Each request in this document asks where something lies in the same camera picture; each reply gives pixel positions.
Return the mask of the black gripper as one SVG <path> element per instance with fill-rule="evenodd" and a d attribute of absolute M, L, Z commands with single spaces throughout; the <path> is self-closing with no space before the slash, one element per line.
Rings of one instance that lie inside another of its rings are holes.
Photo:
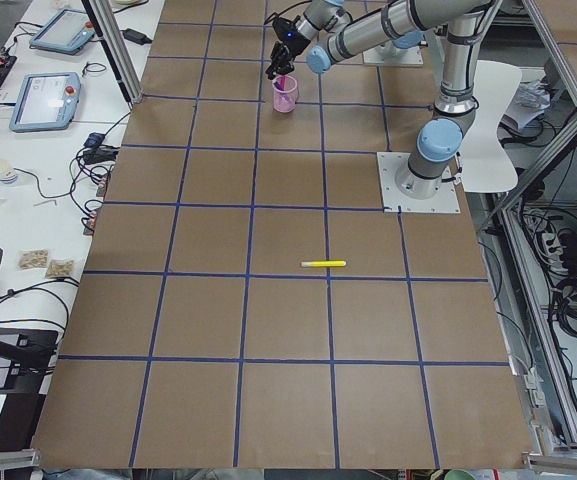
<path fill-rule="evenodd" d="M 313 24 L 305 15 L 297 16 L 294 20 L 276 16 L 271 24 L 277 41 L 271 51 L 266 76 L 274 80 L 294 70 L 294 58 L 301 55 L 312 41 Z"/>

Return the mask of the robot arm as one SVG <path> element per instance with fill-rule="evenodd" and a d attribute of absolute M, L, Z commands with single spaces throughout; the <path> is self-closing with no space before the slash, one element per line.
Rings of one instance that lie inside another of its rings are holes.
<path fill-rule="evenodd" d="M 479 107 L 474 79 L 480 44 L 501 4 L 498 1 L 389 1 L 353 18 L 341 1 L 308 1 L 294 19 L 274 12 L 267 18 L 277 36 L 265 73 L 287 75 L 305 55 L 310 70 L 327 72 L 357 55 L 376 66 L 420 66 L 425 34 L 445 27 L 445 48 L 433 117 L 419 131 L 407 162 L 395 175 L 406 196 L 435 195 L 444 169 L 457 155 Z"/>

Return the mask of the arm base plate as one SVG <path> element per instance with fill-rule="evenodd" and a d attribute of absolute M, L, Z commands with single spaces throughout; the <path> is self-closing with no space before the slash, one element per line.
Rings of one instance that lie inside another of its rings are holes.
<path fill-rule="evenodd" d="M 423 58 L 419 45 L 399 48 L 387 43 L 365 51 L 363 63 L 372 66 L 417 68 L 423 66 Z"/>
<path fill-rule="evenodd" d="M 446 166 L 436 179 L 425 180 L 408 169 L 408 152 L 376 154 L 385 212 L 460 214 L 456 187 Z"/>

